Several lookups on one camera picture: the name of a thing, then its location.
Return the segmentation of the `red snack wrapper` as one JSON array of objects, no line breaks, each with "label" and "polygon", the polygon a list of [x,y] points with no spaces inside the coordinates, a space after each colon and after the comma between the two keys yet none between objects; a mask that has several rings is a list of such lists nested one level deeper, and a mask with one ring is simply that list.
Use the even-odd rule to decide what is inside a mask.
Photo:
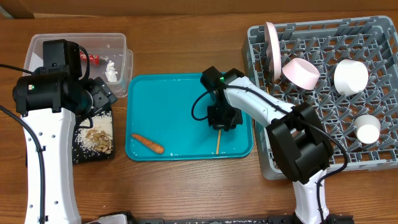
[{"label": "red snack wrapper", "polygon": [[99,65],[100,64],[100,56],[99,55],[91,55],[89,54],[88,57],[86,56],[86,54],[84,52],[80,52],[80,59],[84,62],[87,61],[87,59],[89,59],[90,63],[92,65]]}]

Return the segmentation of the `white bowl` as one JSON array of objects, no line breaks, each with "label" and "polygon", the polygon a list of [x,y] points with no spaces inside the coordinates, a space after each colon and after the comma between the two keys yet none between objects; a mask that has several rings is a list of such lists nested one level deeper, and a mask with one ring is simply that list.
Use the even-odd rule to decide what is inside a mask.
[{"label": "white bowl", "polygon": [[335,68],[334,86],[341,95],[355,95],[366,88],[368,78],[364,63],[344,59]]}]

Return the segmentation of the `white tissue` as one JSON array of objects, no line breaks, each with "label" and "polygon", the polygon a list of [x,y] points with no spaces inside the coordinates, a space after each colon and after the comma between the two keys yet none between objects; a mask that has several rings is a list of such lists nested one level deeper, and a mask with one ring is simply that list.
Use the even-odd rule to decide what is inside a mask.
[{"label": "white tissue", "polygon": [[116,71],[116,69],[114,67],[114,62],[110,60],[106,66],[106,71],[105,71],[105,75],[106,75],[108,82],[111,82],[111,83],[117,82],[117,80],[118,80],[117,74],[118,74],[118,72]]}]

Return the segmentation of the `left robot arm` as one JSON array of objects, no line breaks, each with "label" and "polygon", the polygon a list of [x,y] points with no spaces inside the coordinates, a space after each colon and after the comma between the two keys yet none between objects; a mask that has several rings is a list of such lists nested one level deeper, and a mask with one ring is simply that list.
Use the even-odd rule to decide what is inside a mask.
[{"label": "left robot arm", "polygon": [[91,119],[117,100],[102,78],[81,70],[84,51],[65,39],[45,41],[43,66],[13,89],[27,146],[26,223],[81,223],[73,186],[76,118]]}]

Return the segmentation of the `white cup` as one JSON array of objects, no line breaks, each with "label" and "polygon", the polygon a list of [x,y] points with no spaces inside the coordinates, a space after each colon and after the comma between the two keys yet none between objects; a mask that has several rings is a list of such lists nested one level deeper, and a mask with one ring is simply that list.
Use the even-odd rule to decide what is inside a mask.
[{"label": "white cup", "polygon": [[379,139],[381,132],[380,121],[373,115],[358,116],[353,123],[356,126],[355,135],[364,144],[372,144]]}]

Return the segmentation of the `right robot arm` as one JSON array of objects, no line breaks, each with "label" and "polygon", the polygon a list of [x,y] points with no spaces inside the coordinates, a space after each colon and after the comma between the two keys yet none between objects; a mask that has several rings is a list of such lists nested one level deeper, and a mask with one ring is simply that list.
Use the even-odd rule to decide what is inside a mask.
[{"label": "right robot arm", "polygon": [[200,82],[215,102],[207,107],[208,125],[229,131],[242,124],[243,113],[261,124],[277,166],[293,183],[294,221],[323,223],[329,210],[322,178],[333,149],[313,107],[278,100],[235,68],[226,73],[207,68]]}]

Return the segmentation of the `pink plate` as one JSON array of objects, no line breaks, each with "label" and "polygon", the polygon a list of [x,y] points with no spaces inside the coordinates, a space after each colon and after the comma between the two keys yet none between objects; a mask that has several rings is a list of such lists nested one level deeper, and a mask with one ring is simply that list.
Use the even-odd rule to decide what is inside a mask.
[{"label": "pink plate", "polygon": [[267,44],[266,55],[269,61],[269,73],[271,80],[275,81],[280,78],[282,73],[282,62],[280,56],[280,45],[277,30],[273,23],[266,22],[264,26],[264,39]]}]

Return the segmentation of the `wooden chopstick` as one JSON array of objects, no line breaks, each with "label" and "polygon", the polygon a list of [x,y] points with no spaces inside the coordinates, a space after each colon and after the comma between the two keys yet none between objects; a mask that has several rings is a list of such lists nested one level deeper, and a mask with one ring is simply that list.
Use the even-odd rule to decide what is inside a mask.
[{"label": "wooden chopstick", "polygon": [[222,130],[218,130],[218,138],[217,138],[217,145],[216,145],[216,155],[220,153],[220,142],[221,142],[221,132]]}]

